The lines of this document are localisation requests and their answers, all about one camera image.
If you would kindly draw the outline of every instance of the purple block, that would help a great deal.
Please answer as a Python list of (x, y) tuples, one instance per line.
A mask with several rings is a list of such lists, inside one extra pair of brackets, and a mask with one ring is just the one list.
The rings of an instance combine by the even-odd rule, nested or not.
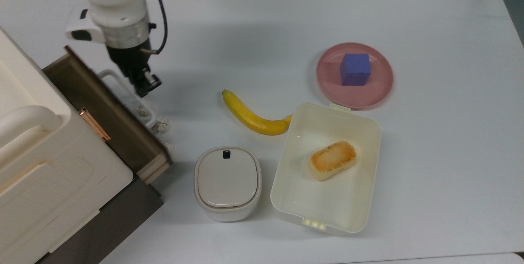
[(340, 64), (340, 78), (343, 86), (363, 86), (371, 74), (369, 54), (346, 53)]

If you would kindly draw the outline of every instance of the copper hinge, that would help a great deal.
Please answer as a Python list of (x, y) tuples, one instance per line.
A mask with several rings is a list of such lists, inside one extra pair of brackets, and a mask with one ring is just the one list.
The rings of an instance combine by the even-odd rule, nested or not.
[(88, 112), (88, 110), (85, 107), (83, 107), (78, 112), (78, 114), (82, 117), (82, 119), (84, 119), (84, 121), (86, 121), (89, 128), (91, 128), (91, 130), (93, 130), (102, 139), (102, 141), (107, 142), (111, 140), (111, 137), (107, 135), (105, 130), (100, 126), (100, 124), (98, 124), (97, 120), (93, 118), (93, 116)]

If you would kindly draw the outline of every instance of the food container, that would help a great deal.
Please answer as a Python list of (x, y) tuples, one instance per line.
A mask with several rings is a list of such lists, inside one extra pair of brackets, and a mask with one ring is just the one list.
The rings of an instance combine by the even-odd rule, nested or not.
[[(271, 189), (271, 203), (280, 219), (336, 236), (365, 227), (381, 131), (374, 120), (349, 111), (308, 102), (296, 109)], [(355, 165), (317, 181), (309, 170), (309, 159), (341, 140), (355, 148)]]
[(195, 197), (212, 219), (238, 221), (253, 212), (262, 191), (262, 178), (252, 152), (242, 147), (213, 148), (196, 164)]

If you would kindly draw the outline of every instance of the pink plate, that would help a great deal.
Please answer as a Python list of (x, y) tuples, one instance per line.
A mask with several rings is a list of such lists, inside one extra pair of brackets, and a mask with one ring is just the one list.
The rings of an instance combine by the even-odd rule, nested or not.
[[(363, 86), (343, 86), (340, 63), (346, 53), (367, 53), (371, 75)], [(316, 65), (320, 88), (333, 102), (352, 109), (364, 109), (379, 104), (393, 87), (393, 71), (387, 59), (375, 49), (360, 43), (342, 43), (329, 48)]]

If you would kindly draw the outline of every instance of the yellow banana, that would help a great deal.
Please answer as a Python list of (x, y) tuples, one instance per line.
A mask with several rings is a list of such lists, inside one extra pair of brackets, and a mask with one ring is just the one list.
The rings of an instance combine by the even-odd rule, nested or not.
[(222, 91), (222, 98), (224, 98), (224, 102), (231, 113), (233, 113), (242, 124), (260, 134), (279, 135), (286, 132), (293, 117), (293, 115), (290, 115), (286, 119), (276, 121), (262, 119), (252, 113), (231, 91), (224, 89), (224, 91)]

